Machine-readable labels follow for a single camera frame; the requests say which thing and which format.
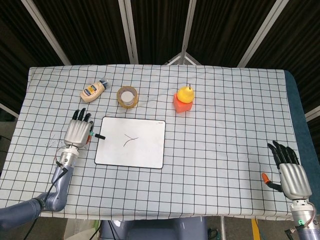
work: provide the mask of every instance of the bottle cap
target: bottle cap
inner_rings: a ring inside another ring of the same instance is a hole
[[[101,78],[101,80],[100,80],[99,82],[104,86],[104,89],[107,88],[108,79],[106,79],[105,77],[103,77],[103,78]]]

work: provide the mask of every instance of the robotic arm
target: robotic arm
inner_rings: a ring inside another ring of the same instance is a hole
[[[79,155],[78,149],[82,148],[90,139],[94,124],[93,121],[88,122],[90,113],[87,113],[84,117],[85,110],[83,108],[79,116],[79,110],[73,114],[64,137],[66,148],[63,148],[60,160],[56,161],[57,167],[49,191],[28,201],[1,208],[0,231],[35,220],[42,211],[59,212],[65,208],[69,184]],[[56,192],[51,192],[53,186],[56,188]]]
[[[262,173],[262,179],[268,187],[283,192],[288,199],[292,200],[290,210],[295,228],[288,229],[285,233],[291,240],[291,233],[296,231],[300,240],[320,240],[320,224],[316,216],[316,208],[307,201],[312,192],[306,172],[290,147],[285,147],[276,141],[273,141],[273,145],[268,143],[279,170],[281,185],[271,182],[265,173]]]

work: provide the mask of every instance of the small whiteboard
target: small whiteboard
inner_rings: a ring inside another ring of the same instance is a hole
[[[166,122],[104,117],[95,163],[161,169],[164,163]]]

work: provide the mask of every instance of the yellow pear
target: yellow pear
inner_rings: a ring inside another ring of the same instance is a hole
[[[195,92],[191,86],[184,86],[178,90],[177,98],[185,104],[191,103],[195,98]]]

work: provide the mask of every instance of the red cube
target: red cube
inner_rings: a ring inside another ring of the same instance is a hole
[[[173,105],[175,107],[176,112],[179,113],[183,113],[186,111],[190,111],[192,108],[192,102],[190,103],[184,103],[182,101],[179,101],[177,94],[175,93],[173,96]]]

